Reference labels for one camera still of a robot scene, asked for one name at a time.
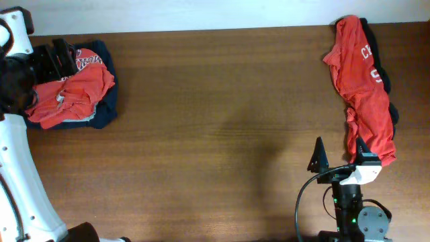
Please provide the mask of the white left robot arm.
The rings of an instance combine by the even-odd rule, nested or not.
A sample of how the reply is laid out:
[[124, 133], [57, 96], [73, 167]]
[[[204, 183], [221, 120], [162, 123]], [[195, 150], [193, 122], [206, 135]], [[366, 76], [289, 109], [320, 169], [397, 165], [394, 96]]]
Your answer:
[[68, 228], [32, 159], [27, 129], [105, 128], [118, 115], [118, 78], [101, 40], [56, 39], [1, 59], [1, 240], [99, 241], [91, 223]]

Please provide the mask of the orange t-shirt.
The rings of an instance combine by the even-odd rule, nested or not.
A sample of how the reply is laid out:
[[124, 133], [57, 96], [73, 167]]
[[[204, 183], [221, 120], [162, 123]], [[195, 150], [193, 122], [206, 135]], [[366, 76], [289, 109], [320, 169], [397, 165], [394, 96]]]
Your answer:
[[60, 113], [71, 106], [96, 106], [114, 86], [114, 76], [92, 50], [77, 50], [76, 64], [78, 72], [59, 81], [50, 81], [36, 85], [38, 94], [35, 107], [26, 114], [32, 123], [38, 123], [43, 129], [60, 124]]

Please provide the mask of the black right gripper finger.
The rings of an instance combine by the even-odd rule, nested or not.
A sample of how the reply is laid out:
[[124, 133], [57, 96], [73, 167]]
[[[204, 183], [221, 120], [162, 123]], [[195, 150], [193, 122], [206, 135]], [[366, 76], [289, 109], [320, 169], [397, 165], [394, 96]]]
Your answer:
[[370, 151], [361, 137], [356, 139], [356, 165], [381, 165], [379, 156]]
[[312, 173], [323, 173], [329, 168], [329, 162], [322, 138], [316, 139], [314, 151], [308, 164], [307, 170]]

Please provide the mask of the folded dark navy garment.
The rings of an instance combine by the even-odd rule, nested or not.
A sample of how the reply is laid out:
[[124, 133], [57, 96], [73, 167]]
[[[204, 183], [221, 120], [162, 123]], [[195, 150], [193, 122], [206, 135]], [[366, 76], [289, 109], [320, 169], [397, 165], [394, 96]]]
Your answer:
[[[96, 129], [102, 129], [106, 127], [111, 121], [113, 121], [117, 113], [117, 100], [118, 100], [118, 89], [119, 81], [116, 76], [116, 71], [114, 68], [114, 62], [112, 56], [105, 45], [105, 42], [101, 40], [95, 40], [92, 42], [86, 42], [76, 45], [77, 50], [81, 48], [87, 48], [92, 50], [97, 55], [102, 58], [102, 61], [106, 65], [108, 71], [114, 76], [114, 86], [106, 93], [102, 100], [96, 105], [96, 115], [90, 121], [87, 122], [61, 122], [52, 128], [45, 130], [54, 129], [71, 129], [71, 128], [81, 128], [81, 127], [92, 127]], [[28, 120], [28, 115], [24, 118], [25, 123], [30, 128], [43, 129], [38, 123], [32, 123]]]

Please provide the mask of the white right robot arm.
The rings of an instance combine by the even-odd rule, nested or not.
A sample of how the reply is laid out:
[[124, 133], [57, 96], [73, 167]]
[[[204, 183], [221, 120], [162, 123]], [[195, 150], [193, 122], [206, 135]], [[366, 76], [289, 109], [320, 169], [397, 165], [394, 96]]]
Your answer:
[[382, 170], [379, 156], [362, 138], [356, 139], [352, 163], [329, 167], [323, 140], [318, 137], [307, 170], [316, 174], [317, 183], [329, 184], [333, 193], [337, 230], [320, 231], [319, 241], [389, 241], [386, 234], [392, 213], [378, 201], [365, 199], [361, 192], [361, 186], [373, 182]]

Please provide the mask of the folded grey garment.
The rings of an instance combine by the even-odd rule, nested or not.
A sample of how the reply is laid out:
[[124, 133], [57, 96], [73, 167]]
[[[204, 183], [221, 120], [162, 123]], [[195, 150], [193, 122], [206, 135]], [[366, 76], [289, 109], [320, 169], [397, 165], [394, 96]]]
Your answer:
[[96, 115], [97, 106], [71, 106], [60, 113], [62, 122], [87, 122]]

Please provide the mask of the red garment with white letters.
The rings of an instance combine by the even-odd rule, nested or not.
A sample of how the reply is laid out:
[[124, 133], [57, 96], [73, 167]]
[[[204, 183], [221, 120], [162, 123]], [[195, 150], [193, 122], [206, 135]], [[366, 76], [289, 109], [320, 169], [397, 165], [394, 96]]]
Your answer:
[[391, 83], [380, 62], [367, 19], [348, 15], [335, 24], [335, 43], [323, 58], [334, 88], [347, 103], [347, 150], [354, 160], [362, 138], [383, 166], [396, 160], [394, 127], [398, 111], [390, 102]]

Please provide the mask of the black garment under red one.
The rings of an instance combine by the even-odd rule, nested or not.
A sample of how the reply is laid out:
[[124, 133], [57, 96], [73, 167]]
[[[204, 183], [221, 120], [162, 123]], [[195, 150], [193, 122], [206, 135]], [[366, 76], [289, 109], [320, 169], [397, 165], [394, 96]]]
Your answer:
[[[369, 25], [366, 18], [364, 18], [364, 17], [360, 18], [360, 22], [361, 22], [364, 34], [367, 38], [367, 41], [370, 45], [371, 51], [374, 55], [374, 66], [382, 78], [382, 82], [384, 84], [384, 91], [387, 94], [390, 94], [392, 85], [391, 85], [390, 78], [389, 78], [386, 70], [383, 68], [382, 63], [381, 63], [380, 51], [378, 48], [376, 36], [375, 36], [374, 32], [372, 31], [372, 29], [370, 28], [370, 25]], [[396, 127], [395, 126], [398, 124], [400, 116], [399, 116], [397, 108], [394, 106], [394, 104], [392, 102], [390, 102], [390, 104], [389, 104], [389, 112], [390, 112], [390, 117], [392, 120], [393, 132], [395, 135], [396, 134]]]

